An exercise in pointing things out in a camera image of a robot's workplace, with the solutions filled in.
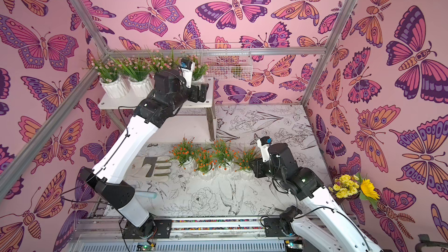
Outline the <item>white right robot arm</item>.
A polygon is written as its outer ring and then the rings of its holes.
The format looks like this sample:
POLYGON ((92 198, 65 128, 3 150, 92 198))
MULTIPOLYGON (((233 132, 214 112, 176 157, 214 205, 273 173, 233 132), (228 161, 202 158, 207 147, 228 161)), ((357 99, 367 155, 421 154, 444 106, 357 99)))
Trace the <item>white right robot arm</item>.
POLYGON ((256 178, 269 177, 274 188, 294 196, 316 214, 322 229, 297 206, 280 214, 286 235, 295 234, 320 252, 379 252, 381 248, 362 232, 334 200, 322 180, 309 168, 299 167, 286 143, 272 143, 264 136, 257 141, 261 158, 250 162, 256 178))

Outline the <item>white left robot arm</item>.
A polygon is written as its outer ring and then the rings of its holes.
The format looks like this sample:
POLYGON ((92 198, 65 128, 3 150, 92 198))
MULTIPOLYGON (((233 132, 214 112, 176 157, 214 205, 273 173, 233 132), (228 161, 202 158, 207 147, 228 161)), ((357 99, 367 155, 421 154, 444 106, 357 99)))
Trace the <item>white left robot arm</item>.
POLYGON ((80 172, 80 179, 112 205, 134 227, 150 235, 151 214, 135 196, 135 189, 124 181, 126 171, 140 149, 165 121, 174 117, 184 103, 206 101, 207 84, 190 85, 186 75, 165 70, 155 75, 155 87, 134 109, 128 126, 103 159, 93 169, 80 172))

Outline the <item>pink flower pot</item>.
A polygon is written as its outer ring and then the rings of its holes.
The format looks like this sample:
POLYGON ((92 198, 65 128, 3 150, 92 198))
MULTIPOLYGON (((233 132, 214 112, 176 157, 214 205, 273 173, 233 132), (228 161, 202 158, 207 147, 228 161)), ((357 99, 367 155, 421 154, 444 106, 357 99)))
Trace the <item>pink flower pot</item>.
POLYGON ((185 58, 195 63, 194 71, 192 74, 192 81, 195 82, 203 81, 205 75, 208 72, 209 66, 207 64, 200 63, 200 60, 196 55, 184 55, 182 56, 182 58, 185 58))
POLYGON ((129 92, 129 87, 114 60, 109 58, 102 61, 89 57, 87 58, 87 68, 96 71, 99 83, 109 98, 123 98, 129 92))
POLYGON ((115 59, 119 71, 128 78, 131 90, 136 97, 146 98, 154 88, 151 82, 151 69, 144 58, 115 59))
POLYGON ((147 62, 150 72, 154 74, 164 70, 176 70, 180 65, 179 58, 173 51, 170 54, 163 54, 159 50, 151 50, 147 62))

